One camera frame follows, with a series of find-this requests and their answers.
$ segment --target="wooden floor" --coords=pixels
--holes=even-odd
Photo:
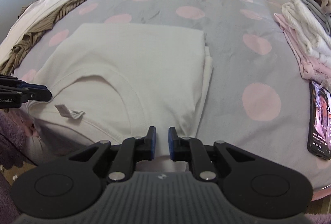
[[[12,185],[14,183],[14,176],[20,176],[25,171],[33,169],[35,166],[24,163],[23,167],[17,168],[13,167],[10,170],[0,169],[0,172],[4,175],[7,181]],[[323,199],[312,201],[307,209],[308,214],[328,214],[330,213],[330,206],[331,206],[331,196],[327,196]]]

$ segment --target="pink clothing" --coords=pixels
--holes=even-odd
[[[11,108],[7,114],[13,122],[24,129],[26,136],[38,137],[33,121],[18,108]]]
[[[301,77],[304,79],[313,79],[316,82],[329,81],[331,78],[331,69],[321,64],[317,59],[305,55],[297,40],[297,34],[292,29],[282,14],[274,14],[279,27],[284,31],[285,38],[289,43],[299,64]]]
[[[331,188],[330,187],[325,188],[325,189],[321,189],[317,192],[314,192],[314,194],[312,196],[312,201],[322,199],[322,198],[324,198],[324,197],[326,197],[330,194],[331,194]]]

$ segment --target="gray bedsheet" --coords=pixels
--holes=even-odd
[[[213,74],[197,137],[225,140],[331,183],[330,162],[307,151],[308,82],[274,22],[287,0],[88,0],[58,22],[15,71],[31,81],[57,45],[82,23],[146,23],[203,30]]]

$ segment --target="gray clothing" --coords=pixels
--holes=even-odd
[[[301,0],[308,9],[312,12],[318,22],[323,26],[324,30],[328,35],[331,34],[331,17],[330,15],[324,15],[322,9],[317,2],[314,0]]]

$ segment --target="folded white t-shirt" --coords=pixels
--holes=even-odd
[[[50,102],[32,101],[28,112],[43,142],[57,154],[100,140],[120,144],[157,130],[156,160],[141,169],[185,169],[169,161],[168,128],[194,137],[212,65],[204,33],[145,24],[83,24],[36,74]],[[78,115],[61,116],[59,107]]]

